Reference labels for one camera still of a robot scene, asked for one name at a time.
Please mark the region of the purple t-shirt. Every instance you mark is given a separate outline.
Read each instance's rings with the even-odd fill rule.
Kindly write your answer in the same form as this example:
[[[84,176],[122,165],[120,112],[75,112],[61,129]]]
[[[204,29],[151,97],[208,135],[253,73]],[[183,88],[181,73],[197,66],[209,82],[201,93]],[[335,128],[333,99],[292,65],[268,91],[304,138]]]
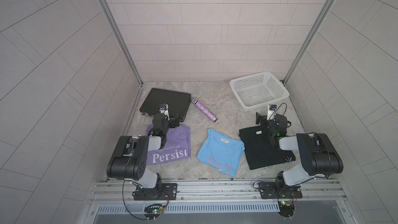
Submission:
[[[181,124],[176,128],[169,129],[166,135],[167,141],[162,149],[148,151],[147,165],[186,160],[191,157],[191,135],[190,128]]]

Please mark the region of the white plastic basket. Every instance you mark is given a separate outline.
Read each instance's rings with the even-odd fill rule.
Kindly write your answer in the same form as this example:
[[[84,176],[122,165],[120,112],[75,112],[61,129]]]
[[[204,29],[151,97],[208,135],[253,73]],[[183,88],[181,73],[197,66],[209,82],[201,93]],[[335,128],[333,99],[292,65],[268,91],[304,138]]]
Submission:
[[[245,112],[276,104],[290,96],[283,83],[270,72],[233,79],[230,87]]]

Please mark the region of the black t-shirt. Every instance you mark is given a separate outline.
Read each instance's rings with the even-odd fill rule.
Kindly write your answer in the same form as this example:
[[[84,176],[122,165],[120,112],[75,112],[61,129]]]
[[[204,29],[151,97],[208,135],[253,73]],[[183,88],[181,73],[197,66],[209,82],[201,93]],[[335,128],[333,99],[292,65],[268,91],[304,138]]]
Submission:
[[[245,156],[250,170],[293,162],[296,157],[292,151],[271,146],[268,129],[263,126],[239,130],[239,137],[245,146]]]

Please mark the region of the light blue t-shirt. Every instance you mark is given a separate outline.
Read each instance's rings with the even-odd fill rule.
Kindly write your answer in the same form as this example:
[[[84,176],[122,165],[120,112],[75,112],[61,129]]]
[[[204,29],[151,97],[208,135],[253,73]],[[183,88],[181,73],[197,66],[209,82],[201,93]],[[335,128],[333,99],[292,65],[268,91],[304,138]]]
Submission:
[[[208,138],[202,145],[197,159],[235,177],[244,150],[245,145],[241,140],[233,140],[214,129],[209,129]]]

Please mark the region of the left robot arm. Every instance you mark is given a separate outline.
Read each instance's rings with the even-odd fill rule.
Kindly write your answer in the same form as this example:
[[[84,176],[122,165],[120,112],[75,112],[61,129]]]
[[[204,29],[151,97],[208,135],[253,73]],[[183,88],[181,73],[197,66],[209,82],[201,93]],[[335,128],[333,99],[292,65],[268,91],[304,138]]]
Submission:
[[[164,110],[153,116],[153,128],[146,136],[121,136],[107,166],[107,176],[136,186],[135,201],[175,200],[176,183],[162,183],[160,174],[146,168],[148,152],[164,148],[169,128],[179,125],[179,116],[170,118]]]

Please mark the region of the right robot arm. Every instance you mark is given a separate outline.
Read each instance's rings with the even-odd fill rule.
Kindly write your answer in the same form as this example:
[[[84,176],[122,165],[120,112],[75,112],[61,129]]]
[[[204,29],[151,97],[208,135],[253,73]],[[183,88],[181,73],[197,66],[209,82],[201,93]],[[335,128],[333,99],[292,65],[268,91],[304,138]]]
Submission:
[[[273,183],[258,181],[262,199],[302,198],[301,185],[315,178],[329,178],[343,171],[343,162],[324,133],[298,133],[282,136],[279,128],[286,129],[289,121],[276,117],[276,111],[267,115],[256,113],[256,124],[267,127],[267,140],[278,151],[298,151],[300,162],[287,171],[278,173]]]

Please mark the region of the black closed laptop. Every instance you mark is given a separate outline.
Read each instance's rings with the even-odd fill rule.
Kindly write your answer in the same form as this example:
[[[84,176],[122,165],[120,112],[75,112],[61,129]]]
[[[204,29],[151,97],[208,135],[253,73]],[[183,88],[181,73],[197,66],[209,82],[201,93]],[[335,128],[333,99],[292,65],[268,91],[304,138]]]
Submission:
[[[169,117],[176,115],[180,122],[184,122],[191,103],[191,94],[185,92],[171,91],[166,89],[152,88],[140,107],[142,115],[153,117],[160,113],[161,105],[169,108]]]

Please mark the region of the purple glitter tube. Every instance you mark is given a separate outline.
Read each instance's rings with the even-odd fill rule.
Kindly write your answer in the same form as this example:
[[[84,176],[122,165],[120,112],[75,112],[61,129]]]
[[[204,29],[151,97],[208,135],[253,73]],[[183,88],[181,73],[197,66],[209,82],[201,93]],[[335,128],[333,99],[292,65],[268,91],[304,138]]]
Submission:
[[[216,122],[218,120],[217,116],[213,114],[203,103],[201,103],[198,99],[192,99],[193,104],[204,114],[206,115],[212,122]]]

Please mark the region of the left circuit board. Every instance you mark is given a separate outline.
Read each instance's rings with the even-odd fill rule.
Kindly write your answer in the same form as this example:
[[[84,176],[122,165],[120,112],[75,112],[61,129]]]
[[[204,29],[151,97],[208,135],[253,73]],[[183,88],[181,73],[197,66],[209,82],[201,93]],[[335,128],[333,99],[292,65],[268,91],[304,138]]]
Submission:
[[[144,209],[144,216],[150,220],[156,220],[160,215],[164,213],[166,209],[165,205],[162,204],[152,204],[149,206],[146,206]]]

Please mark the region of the circuit board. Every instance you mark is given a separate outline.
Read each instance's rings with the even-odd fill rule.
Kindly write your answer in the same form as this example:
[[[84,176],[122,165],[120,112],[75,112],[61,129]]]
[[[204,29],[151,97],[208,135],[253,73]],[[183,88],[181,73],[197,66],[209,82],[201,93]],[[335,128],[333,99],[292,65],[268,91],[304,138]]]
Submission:
[[[164,213],[166,209],[165,205],[162,204],[152,204],[149,206],[146,206],[144,209],[144,216],[150,220],[156,220],[160,215]]]
[[[295,204],[292,201],[278,201],[279,215],[284,218],[292,218],[295,214]]]

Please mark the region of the right circuit board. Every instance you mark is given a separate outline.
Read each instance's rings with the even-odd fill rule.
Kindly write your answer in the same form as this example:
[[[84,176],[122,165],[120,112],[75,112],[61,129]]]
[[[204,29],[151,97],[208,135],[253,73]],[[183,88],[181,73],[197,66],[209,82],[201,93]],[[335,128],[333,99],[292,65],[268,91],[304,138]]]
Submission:
[[[284,218],[292,218],[295,214],[295,204],[292,201],[278,201],[279,215]]]

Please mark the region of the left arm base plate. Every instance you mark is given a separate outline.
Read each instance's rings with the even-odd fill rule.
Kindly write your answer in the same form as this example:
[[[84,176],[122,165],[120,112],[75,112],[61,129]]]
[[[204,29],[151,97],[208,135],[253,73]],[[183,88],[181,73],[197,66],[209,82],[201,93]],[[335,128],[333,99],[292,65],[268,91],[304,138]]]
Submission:
[[[137,187],[132,196],[135,201],[176,200],[177,187],[176,183],[164,183],[152,189]]]

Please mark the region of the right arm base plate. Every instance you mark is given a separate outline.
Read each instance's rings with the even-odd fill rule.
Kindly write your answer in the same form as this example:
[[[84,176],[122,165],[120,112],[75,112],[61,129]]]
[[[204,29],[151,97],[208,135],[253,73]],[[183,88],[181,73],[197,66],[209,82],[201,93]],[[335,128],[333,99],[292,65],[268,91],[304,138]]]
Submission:
[[[259,181],[257,186],[262,199],[301,199],[300,187],[278,186],[275,182]]]

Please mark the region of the aluminium rail frame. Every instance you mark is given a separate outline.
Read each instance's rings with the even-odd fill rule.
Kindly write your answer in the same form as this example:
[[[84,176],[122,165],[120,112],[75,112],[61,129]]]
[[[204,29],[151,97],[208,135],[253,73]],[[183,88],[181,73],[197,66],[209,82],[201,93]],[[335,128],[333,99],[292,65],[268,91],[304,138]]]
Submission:
[[[347,198],[336,179],[314,179],[301,185],[301,199],[262,199],[257,182],[272,182],[270,179],[172,179],[176,183],[176,200],[135,201],[132,183],[110,180],[96,183],[88,198],[91,213],[133,214],[144,218],[144,209],[152,204],[166,206],[163,214],[202,213],[279,213],[278,201],[292,201],[295,210],[300,204],[314,203],[324,206],[330,203],[341,213],[348,210]]]

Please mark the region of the corner metal post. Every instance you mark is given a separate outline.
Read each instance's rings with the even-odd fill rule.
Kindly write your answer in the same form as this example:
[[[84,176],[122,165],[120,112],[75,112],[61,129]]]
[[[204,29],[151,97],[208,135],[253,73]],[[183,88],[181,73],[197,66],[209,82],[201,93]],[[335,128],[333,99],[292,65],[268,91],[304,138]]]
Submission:
[[[286,77],[283,80],[284,86],[286,86],[287,83],[289,82],[289,80],[291,79],[294,71],[296,70],[301,59],[304,57],[305,53],[307,52],[309,46],[311,45],[312,41],[314,40],[320,27],[322,26],[323,22],[325,21],[328,13],[331,11],[335,1],[336,0],[326,0],[324,5],[322,6],[319,15],[316,18],[316,21],[314,22],[312,28],[310,29],[310,32],[308,33],[306,39],[304,40],[299,52],[297,53],[297,56],[295,57],[289,71],[286,74]]]
[[[129,50],[128,50],[128,48],[127,48],[127,46],[126,46],[126,44],[125,44],[125,42],[123,40],[121,32],[120,32],[120,30],[119,30],[119,28],[118,28],[118,26],[117,26],[117,24],[115,22],[115,19],[114,19],[113,15],[112,15],[111,9],[108,6],[108,3],[106,2],[106,0],[97,0],[97,2],[99,4],[100,8],[102,9],[104,17],[105,17],[107,23],[109,24],[109,26],[111,28],[111,31],[114,34],[114,37],[115,37],[115,39],[116,39],[116,41],[117,41],[117,43],[118,43],[123,55],[127,59],[129,65],[130,65],[130,67],[131,67],[131,69],[132,69],[132,71],[133,71],[133,73],[134,73],[139,85],[140,85],[140,87],[142,87],[143,86],[143,81],[142,81],[142,79],[141,79],[141,77],[139,75],[139,72],[138,72],[136,66],[134,65],[134,62],[133,62],[132,57],[131,57],[131,54],[130,54],[130,52],[129,52]]]

